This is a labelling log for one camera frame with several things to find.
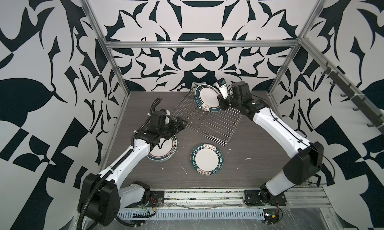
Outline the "wire dish rack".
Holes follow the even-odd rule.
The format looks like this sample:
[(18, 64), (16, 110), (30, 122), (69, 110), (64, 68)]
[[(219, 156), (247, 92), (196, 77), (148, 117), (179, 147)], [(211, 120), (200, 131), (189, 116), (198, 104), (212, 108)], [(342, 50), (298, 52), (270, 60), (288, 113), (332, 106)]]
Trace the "wire dish rack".
[(218, 112), (203, 111), (195, 102), (195, 90), (192, 88), (172, 110), (172, 115), (188, 121), (187, 127), (216, 142), (226, 146), (233, 138), (242, 115), (233, 108)]

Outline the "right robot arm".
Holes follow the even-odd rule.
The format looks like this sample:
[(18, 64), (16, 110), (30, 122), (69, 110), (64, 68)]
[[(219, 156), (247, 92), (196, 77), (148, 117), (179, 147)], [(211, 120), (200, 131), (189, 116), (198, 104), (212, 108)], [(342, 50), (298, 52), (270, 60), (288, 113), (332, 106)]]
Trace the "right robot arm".
[(266, 100), (251, 93), (246, 82), (228, 85), (226, 80), (221, 78), (215, 86), (220, 91), (217, 99), (222, 110), (239, 110), (242, 115), (270, 134), (290, 157), (282, 170), (261, 186), (260, 202), (271, 203), (286, 190), (303, 184), (321, 170), (323, 145), (295, 133), (273, 112)]

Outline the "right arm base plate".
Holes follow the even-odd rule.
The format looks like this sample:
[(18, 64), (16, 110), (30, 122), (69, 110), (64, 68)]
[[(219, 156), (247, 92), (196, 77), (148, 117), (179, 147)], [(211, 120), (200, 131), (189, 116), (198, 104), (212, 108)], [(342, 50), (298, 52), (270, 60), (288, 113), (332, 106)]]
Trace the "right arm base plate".
[(284, 193), (273, 196), (264, 190), (245, 190), (244, 203), (247, 206), (286, 206), (287, 199)]

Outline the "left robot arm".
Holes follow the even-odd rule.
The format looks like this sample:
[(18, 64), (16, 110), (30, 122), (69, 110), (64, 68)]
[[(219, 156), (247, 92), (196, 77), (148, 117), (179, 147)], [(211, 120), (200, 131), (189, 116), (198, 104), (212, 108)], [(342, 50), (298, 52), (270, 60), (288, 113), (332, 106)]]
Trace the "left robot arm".
[(84, 179), (76, 228), (83, 228), (85, 218), (93, 220), (95, 225), (108, 226), (121, 208), (132, 204), (146, 205), (150, 187), (135, 181), (123, 188), (123, 182), (136, 165), (159, 145), (161, 139), (171, 139), (187, 125), (188, 121), (174, 117), (168, 110), (152, 110), (146, 122), (134, 132), (130, 146), (111, 165)]

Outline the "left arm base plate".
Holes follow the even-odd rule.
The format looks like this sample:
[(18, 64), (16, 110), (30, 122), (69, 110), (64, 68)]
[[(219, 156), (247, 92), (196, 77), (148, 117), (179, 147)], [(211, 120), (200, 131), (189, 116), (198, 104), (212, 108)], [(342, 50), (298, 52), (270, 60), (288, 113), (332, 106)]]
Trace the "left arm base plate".
[(147, 208), (161, 207), (164, 204), (164, 200), (165, 200), (164, 191), (150, 191), (146, 207)]

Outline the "white plate red green band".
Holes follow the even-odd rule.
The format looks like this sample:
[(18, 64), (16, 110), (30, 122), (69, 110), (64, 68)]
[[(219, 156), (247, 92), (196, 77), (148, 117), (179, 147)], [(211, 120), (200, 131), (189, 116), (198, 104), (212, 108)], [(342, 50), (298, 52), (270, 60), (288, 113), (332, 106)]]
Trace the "white plate red green band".
[(147, 158), (154, 162), (164, 162), (176, 153), (177, 147), (178, 141), (176, 136), (172, 136), (168, 140), (161, 138), (159, 144), (151, 150)]

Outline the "white plate green lettering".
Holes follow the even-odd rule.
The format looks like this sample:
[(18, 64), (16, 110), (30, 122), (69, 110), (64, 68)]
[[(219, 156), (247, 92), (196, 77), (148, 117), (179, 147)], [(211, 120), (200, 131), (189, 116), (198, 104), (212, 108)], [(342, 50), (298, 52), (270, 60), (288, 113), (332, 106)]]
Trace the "white plate green lettering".
[(195, 90), (195, 103), (203, 111), (218, 112), (221, 110), (218, 97), (220, 92), (207, 84), (197, 86)]

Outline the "white plate green rim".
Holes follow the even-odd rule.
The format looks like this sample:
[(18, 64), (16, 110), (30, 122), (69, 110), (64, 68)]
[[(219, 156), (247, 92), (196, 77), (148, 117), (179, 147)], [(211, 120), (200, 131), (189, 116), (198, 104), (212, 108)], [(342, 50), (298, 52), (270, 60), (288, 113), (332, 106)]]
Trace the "white plate green rim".
[(221, 150), (211, 144), (197, 145), (192, 150), (190, 159), (194, 170), (204, 176), (218, 173), (224, 165)]

